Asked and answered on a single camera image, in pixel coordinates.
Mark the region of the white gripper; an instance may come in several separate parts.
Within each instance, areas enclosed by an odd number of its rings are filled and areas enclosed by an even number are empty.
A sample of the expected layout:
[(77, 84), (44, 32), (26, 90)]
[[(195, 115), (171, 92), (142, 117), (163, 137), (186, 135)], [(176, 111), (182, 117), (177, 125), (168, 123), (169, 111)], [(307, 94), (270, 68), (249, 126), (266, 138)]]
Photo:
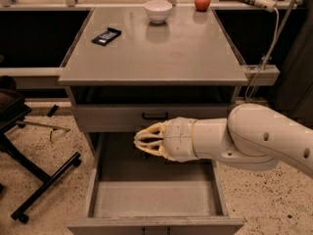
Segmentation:
[(140, 130), (134, 137), (135, 147), (148, 154), (165, 157), (171, 161), (184, 163), (198, 157), (193, 148), (194, 118), (178, 117), (158, 122)]

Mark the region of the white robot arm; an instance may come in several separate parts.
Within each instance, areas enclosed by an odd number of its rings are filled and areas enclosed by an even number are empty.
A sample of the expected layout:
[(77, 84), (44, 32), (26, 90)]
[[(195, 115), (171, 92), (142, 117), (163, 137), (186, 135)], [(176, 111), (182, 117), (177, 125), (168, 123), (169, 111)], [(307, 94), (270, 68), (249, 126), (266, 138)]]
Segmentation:
[(226, 118), (177, 117), (134, 137), (135, 146), (170, 161), (211, 159), (262, 171), (278, 162), (313, 177), (313, 130), (258, 104), (241, 104)]

